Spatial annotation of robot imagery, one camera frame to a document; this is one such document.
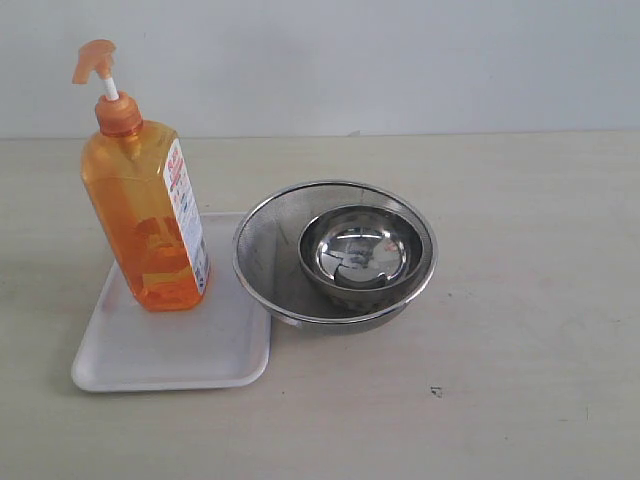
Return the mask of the steel mesh colander basin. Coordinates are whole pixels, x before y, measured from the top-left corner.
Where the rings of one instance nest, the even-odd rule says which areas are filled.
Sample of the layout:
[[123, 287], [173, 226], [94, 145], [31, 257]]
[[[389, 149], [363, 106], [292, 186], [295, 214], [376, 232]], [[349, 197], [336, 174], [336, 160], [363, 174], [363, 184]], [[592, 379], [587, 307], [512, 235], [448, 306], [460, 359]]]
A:
[[[392, 210], [420, 224], [431, 238], [430, 266], [404, 297], [378, 309], [354, 311], [333, 302], [312, 285], [300, 266], [298, 240], [305, 226], [329, 209], [351, 204]], [[437, 259], [433, 229], [416, 208], [389, 191], [347, 180], [311, 181], [270, 195], [240, 222], [233, 246], [240, 283], [273, 318], [300, 329], [335, 334], [367, 331], [391, 321], [424, 291]]]

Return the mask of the orange pump soap bottle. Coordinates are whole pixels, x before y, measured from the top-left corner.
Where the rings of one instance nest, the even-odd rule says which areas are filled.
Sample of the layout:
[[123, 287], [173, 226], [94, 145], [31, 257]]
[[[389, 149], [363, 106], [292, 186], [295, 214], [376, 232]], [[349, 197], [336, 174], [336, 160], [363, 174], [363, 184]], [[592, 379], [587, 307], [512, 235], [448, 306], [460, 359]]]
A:
[[179, 135], [144, 119], [135, 99], [116, 87], [114, 50], [99, 39], [78, 52], [73, 83], [96, 73], [104, 85], [81, 177], [137, 302], [152, 312], [188, 310], [205, 295], [211, 263]]

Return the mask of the small stainless steel bowl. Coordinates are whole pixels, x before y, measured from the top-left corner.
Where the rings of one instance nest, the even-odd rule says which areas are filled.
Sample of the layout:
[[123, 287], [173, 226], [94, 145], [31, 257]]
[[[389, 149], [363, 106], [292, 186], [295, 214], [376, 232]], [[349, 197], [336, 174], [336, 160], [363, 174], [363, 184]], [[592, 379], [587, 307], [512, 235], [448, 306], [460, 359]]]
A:
[[349, 310], [400, 300], [430, 266], [432, 242], [420, 224], [392, 210], [345, 205], [313, 218], [298, 240], [312, 285]]

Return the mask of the white rectangular plastic tray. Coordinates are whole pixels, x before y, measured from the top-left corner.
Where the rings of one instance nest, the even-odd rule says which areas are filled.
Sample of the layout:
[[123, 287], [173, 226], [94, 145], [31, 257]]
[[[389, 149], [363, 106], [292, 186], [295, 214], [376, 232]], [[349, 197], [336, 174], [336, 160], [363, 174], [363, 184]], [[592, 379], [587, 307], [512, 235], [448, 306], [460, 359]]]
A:
[[202, 217], [213, 274], [202, 302], [151, 313], [112, 266], [75, 356], [71, 377], [83, 391], [137, 392], [234, 388], [265, 371], [271, 316], [241, 286], [232, 265], [239, 213]]

